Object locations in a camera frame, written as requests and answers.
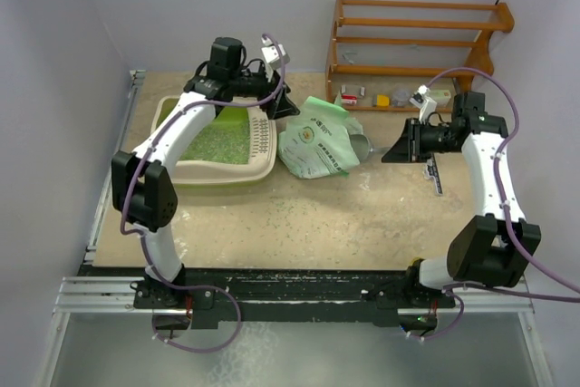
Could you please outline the black white bag sealing strip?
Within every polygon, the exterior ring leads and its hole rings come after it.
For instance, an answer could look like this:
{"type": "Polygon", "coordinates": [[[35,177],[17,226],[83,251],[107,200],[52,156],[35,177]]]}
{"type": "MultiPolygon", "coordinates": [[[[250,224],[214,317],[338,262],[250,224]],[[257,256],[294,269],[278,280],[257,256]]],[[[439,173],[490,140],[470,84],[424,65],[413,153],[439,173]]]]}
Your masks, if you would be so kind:
{"type": "Polygon", "coordinates": [[[425,163],[424,177],[426,180],[430,180],[433,183],[436,195],[442,196],[443,188],[440,178],[440,172],[436,161],[436,157],[434,155],[431,155],[425,163]]]}

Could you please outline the silver metal scoop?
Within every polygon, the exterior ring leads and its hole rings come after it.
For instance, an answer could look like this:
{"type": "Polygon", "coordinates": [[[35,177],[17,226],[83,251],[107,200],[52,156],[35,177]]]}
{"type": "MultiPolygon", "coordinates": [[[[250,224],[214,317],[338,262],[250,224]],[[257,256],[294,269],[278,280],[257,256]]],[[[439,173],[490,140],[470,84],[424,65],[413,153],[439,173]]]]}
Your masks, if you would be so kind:
{"type": "Polygon", "coordinates": [[[375,154],[383,156],[391,149],[390,147],[373,146],[369,138],[364,134],[353,134],[349,139],[353,152],[360,162],[366,161],[375,154]]]}

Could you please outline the green cat litter bag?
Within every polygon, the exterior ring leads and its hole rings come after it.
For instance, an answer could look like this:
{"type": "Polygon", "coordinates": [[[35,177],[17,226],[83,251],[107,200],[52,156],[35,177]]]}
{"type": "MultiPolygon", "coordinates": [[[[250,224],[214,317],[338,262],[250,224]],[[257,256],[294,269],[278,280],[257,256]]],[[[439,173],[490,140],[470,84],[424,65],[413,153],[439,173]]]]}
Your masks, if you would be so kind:
{"type": "Polygon", "coordinates": [[[346,174],[361,163],[350,136],[362,133],[346,109],[310,96],[278,134],[277,157],[299,179],[346,174]]]}

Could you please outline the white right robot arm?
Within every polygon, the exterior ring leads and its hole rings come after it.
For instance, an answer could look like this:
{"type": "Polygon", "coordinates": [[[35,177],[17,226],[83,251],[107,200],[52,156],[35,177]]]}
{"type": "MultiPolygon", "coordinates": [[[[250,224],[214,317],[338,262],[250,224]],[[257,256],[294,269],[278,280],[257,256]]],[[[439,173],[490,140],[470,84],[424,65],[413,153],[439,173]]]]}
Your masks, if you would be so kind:
{"type": "Polygon", "coordinates": [[[541,240],[539,226],[527,222],[511,182],[504,118],[485,110],[485,96],[463,92],[453,99],[450,121],[437,125],[437,109],[426,87],[411,97],[418,117],[405,121],[400,138],[382,156],[384,163],[423,163],[427,175],[438,177],[435,157],[460,153],[467,162],[475,204],[474,217],[455,236],[445,256],[415,263],[418,275],[403,284],[404,299],[424,306],[435,289],[472,282],[487,287],[513,287],[528,262],[517,250],[534,254],[541,240]]]}

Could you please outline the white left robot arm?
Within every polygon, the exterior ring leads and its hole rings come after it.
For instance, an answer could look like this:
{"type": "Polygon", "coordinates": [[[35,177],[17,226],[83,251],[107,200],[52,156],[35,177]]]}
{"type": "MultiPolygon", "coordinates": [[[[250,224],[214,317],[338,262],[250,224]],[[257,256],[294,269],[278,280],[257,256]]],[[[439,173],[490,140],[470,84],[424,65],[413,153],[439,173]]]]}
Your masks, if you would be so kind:
{"type": "Polygon", "coordinates": [[[283,45],[271,34],[261,40],[262,65],[249,73],[242,64],[244,44],[233,37],[216,38],[169,116],[133,151],[118,151],[111,159],[112,205],[121,214],[120,232],[139,237],[146,273],[158,281],[154,295],[166,307],[182,304],[187,294],[170,225],[178,206],[171,176],[181,155],[225,108],[259,109],[270,120],[298,113],[286,96],[283,45]]]}

